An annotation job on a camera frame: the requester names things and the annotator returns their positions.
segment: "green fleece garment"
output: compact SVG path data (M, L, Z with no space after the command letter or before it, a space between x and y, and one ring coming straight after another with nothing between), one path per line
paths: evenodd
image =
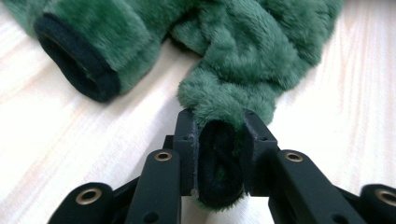
M276 98L320 62L341 0L204 0L172 37L203 56L178 89L201 127L242 130L243 108L269 123Z
M85 40L84 43L89 43L90 49L98 52L103 60L90 63L103 63L103 61L108 63L114 71L114 76L117 76L116 80L120 83L116 92L109 92L107 85L97 85L95 91L90 91L85 87L84 83L87 80L93 84L106 82L106 80L102 81L100 80L102 76L90 74L90 71L86 71L88 66L81 62L83 60L76 59L74 51L80 49L78 41L73 48L56 46L57 51L64 51L63 55L71 55L72 60L77 62L60 62L60 60L66 61L64 57L55 60L57 55L52 57L53 50L48 51L48 54L57 64L61 63L62 66L70 64L72 68L66 67L68 70L76 69L74 67L77 64L79 70L83 70L83 75L74 83L69 80L79 91L100 102L109 101L114 96L129 91L147 73L156 61L168 29L198 2L198 0L1 1L17 18L27 34L35 36L36 21L50 14L51 17L62 22L58 25L66 25L69 30L78 34L78 38ZM59 45L61 42L59 39L66 35L67 33L63 32L62 36L56 36L55 32L55 36L51 37L51 45Z
M209 175L235 180L233 190L224 190L230 186L222 177L199 189L208 192L207 202L210 195L219 195L203 202L214 210L242 195L241 176L217 164L216 147L224 147L224 155L237 156L244 108L266 124L272 120L276 98L320 62L342 6L342 0L1 1L28 34L37 35L68 80L96 101L130 90L154 64L167 33L200 54L202 60L179 84L177 98L193 111L201 130L212 125L217 134L201 132L207 136L208 159L199 163L213 161L215 172L209 167ZM219 120L234 128L230 139L224 139ZM231 147L223 145L233 141ZM240 169L234 161L233 168Z

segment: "black cuff lining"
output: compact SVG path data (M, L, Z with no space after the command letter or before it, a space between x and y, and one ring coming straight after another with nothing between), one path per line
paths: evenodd
M84 36L52 14L37 19L35 32L44 51L78 91L98 102L120 93L117 73Z
M220 120L208 122L199 137L198 200L208 208L228 207L243 193L242 169L233 155L234 142L233 126Z

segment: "wooden surface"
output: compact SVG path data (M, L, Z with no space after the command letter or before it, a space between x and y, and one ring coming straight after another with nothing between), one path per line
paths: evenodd
M346 1L322 63L277 102L269 126L334 183L396 188L396 1ZM46 223L87 182L138 176L181 110L178 82L198 58L165 41L159 61L109 105L77 92L0 4L0 223ZM183 198L183 224L273 223L264 198L212 214Z

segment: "screw hole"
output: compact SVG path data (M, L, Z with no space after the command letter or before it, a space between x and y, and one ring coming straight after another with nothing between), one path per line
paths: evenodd
M301 157L300 155L293 153L293 152L289 152L285 155L286 159L288 159L289 161L295 161L295 162L300 162L303 160L303 157Z
M157 161L169 161L172 158L172 154L169 152L160 152L155 155L155 160Z
M156 212L149 212L147 214L145 214L145 216L143 217L143 221L145 223L154 223L156 221L158 221L158 214Z
M337 224L348 224L347 219L341 215L335 214L332 215L332 220Z
M396 194L385 189L375 191L375 196L384 203L396 206Z
M83 190L76 198L76 203L81 205L87 205L96 202L102 196L102 191L93 188Z

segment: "fuzzy green fabric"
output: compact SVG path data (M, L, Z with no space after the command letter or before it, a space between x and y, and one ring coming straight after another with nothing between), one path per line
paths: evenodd
M320 62L340 0L200 1L172 37L203 59L178 100L201 127L214 119L243 127L243 108L269 123L276 98Z
M272 120L276 98L320 62L343 0L1 1L96 101L130 90L167 34L200 54L177 98L201 130L199 200L220 210L242 195L243 109Z
M70 82L82 93L94 100L104 102L111 100L118 94L130 90L140 78L147 73L155 63L161 48L163 38L168 29L186 11L191 9L197 0L122 0L122 1L79 1L79 0L2 0L17 18L17 21L29 35L36 35L35 23L48 14L67 26L62 35L51 33L51 43L61 45L47 50L49 56L60 65ZM103 60L86 65L82 58L76 56L76 51L82 47L76 41L72 46L65 46L63 39L72 30L82 39L82 47L87 43L91 52L98 52L92 58L101 57ZM103 61L114 71L115 78L92 74L88 67L100 66ZM106 82L117 81L120 86L116 91Z

